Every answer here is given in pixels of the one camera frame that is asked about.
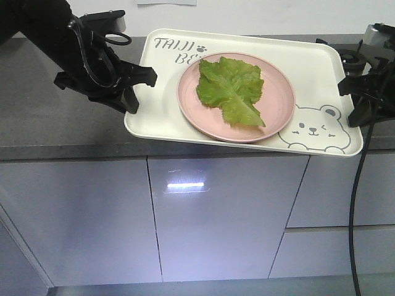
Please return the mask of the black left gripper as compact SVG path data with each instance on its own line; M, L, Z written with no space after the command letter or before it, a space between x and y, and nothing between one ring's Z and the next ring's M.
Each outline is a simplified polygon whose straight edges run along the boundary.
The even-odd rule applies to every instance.
M111 48L129 45L131 37L124 32L94 31L80 18L72 18L67 29L76 38L77 53L71 55L66 65L78 61L81 65L59 72L55 85L84 94L93 102L114 102L115 110L135 114L139 102L133 86L141 83L155 86L157 73L152 67L122 61Z

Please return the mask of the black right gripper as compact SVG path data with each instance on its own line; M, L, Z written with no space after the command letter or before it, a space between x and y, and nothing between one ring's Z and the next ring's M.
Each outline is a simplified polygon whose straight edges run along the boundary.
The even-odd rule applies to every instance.
M375 49L372 69L362 76L347 76L338 83L340 96L376 96L377 100L360 97L348 116L349 126L367 126L394 120L394 48Z

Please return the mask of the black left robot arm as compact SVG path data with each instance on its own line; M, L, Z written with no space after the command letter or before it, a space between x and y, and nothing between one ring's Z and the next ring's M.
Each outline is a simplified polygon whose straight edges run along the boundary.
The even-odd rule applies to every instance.
M54 84L72 89L121 113L139 107L133 87L155 86L157 74L118 57L111 45L127 46L124 10L77 17L67 1L1 1L1 42L22 33L60 68Z

